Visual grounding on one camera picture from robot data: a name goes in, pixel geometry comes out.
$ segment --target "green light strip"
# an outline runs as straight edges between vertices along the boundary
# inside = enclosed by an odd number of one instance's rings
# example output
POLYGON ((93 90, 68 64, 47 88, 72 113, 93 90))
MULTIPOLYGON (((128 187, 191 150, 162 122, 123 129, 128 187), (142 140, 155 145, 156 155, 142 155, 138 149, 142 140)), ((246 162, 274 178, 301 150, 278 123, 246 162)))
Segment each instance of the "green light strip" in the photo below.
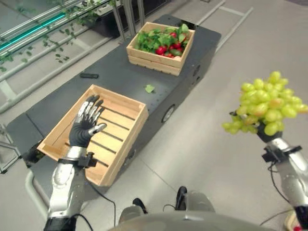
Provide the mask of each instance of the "green light strip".
POLYGON ((53 23, 54 21, 57 21, 58 19, 63 18, 64 16, 65 16, 65 13, 61 13, 61 14, 47 20, 46 22, 43 22, 41 25, 35 26, 35 27, 27 30, 26 32, 22 33, 21 35, 14 37, 10 41, 3 43, 2 45, 0 45, 0 51, 9 47, 9 46, 11 46, 12 44, 14 44, 18 41, 20 41, 24 37, 27 37, 28 35, 38 31, 39 29, 42 29, 43 27, 48 26, 49 24, 53 23))

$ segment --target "black remote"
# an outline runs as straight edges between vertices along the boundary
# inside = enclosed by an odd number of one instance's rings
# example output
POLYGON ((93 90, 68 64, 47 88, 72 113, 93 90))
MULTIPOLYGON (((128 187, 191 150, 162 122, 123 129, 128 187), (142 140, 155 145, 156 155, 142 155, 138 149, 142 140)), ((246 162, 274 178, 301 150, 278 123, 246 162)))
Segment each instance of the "black remote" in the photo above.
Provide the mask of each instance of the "black remote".
POLYGON ((98 78, 98 74, 81 73, 81 78, 98 78))

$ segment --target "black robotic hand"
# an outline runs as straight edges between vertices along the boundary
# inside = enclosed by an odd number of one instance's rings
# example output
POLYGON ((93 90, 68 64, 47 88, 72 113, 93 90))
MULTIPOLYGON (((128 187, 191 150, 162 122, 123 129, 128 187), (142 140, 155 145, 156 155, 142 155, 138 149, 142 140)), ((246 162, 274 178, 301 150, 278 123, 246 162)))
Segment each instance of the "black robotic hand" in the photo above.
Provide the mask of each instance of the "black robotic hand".
POLYGON ((69 133, 71 146, 87 148, 91 137, 107 127, 104 123, 96 125, 99 116, 104 110, 101 107, 103 100, 97 101, 98 99, 98 95, 91 95, 82 104, 69 133))

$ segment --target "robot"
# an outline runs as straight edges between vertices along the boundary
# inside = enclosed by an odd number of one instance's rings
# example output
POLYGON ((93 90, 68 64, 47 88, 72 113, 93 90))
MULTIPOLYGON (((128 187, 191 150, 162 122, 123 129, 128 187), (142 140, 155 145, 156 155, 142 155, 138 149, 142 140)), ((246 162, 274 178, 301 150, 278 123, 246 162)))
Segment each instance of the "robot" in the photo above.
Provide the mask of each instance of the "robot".
MULTIPOLYGON (((45 231, 74 231, 76 215, 84 202, 85 169, 94 167, 93 153, 87 153, 87 146, 95 133, 106 124, 97 120, 103 112, 103 101, 90 96, 81 106, 69 134, 71 148, 65 157, 58 160, 52 175, 52 195, 45 231)), ((282 190, 296 212, 303 230, 308 230, 308 162, 300 153, 300 146, 291 146, 282 132, 273 136, 264 133, 264 124, 256 125, 257 135, 266 144, 265 162, 272 162, 281 177, 282 190)), ((119 225, 112 231, 153 230, 153 231, 265 231, 266 228, 218 215, 200 192, 188 192, 180 187, 175 211, 148 214, 142 201, 136 198, 133 206, 123 210, 119 225)))

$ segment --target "crate of vegetables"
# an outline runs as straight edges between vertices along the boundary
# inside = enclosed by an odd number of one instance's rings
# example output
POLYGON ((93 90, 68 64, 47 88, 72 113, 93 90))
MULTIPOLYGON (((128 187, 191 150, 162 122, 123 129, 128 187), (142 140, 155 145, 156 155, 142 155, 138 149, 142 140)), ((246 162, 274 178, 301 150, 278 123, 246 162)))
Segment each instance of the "crate of vegetables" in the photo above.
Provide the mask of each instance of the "crate of vegetables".
POLYGON ((147 22, 126 47, 129 62, 178 76, 192 47, 194 30, 147 22))

